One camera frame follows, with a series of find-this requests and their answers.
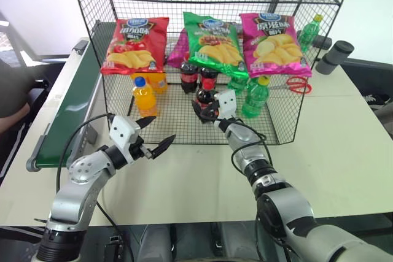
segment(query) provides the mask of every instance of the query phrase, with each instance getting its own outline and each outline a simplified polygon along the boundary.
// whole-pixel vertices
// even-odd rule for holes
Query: white table
[[[40,110],[0,188],[0,225],[38,225],[55,196],[55,169],[27,172],[26,160],[56,113],[74,53]],[[308,199],[316,217],[393,211],[393,142],[341,67],[314,72],[295,141],[270,147],[274,167]],[[104,112],[98,98],[92,115]],[[106,125],[97,145],[110,144]],[[225,145],[174,145],[110,179],[99,202],[118,224],[253,220],[256,204]],[[62,182],[66,180],[65,171]],[[96,209],[91,225],[108,225]]]

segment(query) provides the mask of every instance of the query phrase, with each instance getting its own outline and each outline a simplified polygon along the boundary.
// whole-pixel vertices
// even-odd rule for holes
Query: snack package
[[[190,63],[209,67],[231,77],[248,77],[233,25],[191,12],[184,12],[183,16],[189,38]]]
[[[185,29],[180,32],[179,39],[173,49],[169,54],[166,63],[172,67],[180,68],[183,61],[187,61],[190,56],[189,52],[189,39]]]
[[[163,72],[169,18],[117,20],[101,73]]]
[[[311,76],[300,51],[294,17],[275,13],[241,13],[243,53],[251,78],[289,74]]]

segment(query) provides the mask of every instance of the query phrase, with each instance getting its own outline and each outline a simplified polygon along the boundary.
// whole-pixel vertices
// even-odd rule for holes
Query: wire mesh shelf
[[[112,39],[117,19],[169,17],[166,55],[176,44],[184,27],[183,11],[199,15],[210,15],[223,21],[241,23],[239,14],[245,12],[274,12],[295,16],[295,29],[301,30],[318,13],[323,15],[319,34],[327,36],[343,0],[78,0],[99,64],[102,64]],[[319,54],[311,48],[305,58],[311,66]],[[160,115],[149,128],[143,130],[148,143],[157,143],[162,138],[177,134],[177,144],[226,144],[221,132],[202,125],[191,108],[195,94],[184,94],[180,86],[177,69],[166,66],[169,88],[167,93],[157,95]],[[271,86],[282,85],[285,75],[274,75]],[[229,78],[220,75],[217,90],[226,88]],[[132,106],[133,82],[129,76],[104,76],[107,111],[138,118]],[[244,94],[238,99],[238,109]],[[294,140],[303,95],[289,90],[272,90],[261,116],[244,120],[256,130],[264,133],[268,144],[284,144]]]

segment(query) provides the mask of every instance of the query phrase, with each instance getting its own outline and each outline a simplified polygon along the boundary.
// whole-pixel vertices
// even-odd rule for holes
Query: green chip bag
[[[233,25],[191,12],[183,12],[183,16],[189,37],[189,62],[215,69],[231,77],[249,77],[240,54],[238,34]]]

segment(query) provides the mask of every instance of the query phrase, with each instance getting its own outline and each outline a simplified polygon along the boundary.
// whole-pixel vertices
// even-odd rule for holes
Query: red chip bag
[[[103,75],[163,72],[169,18],[117,20]]]

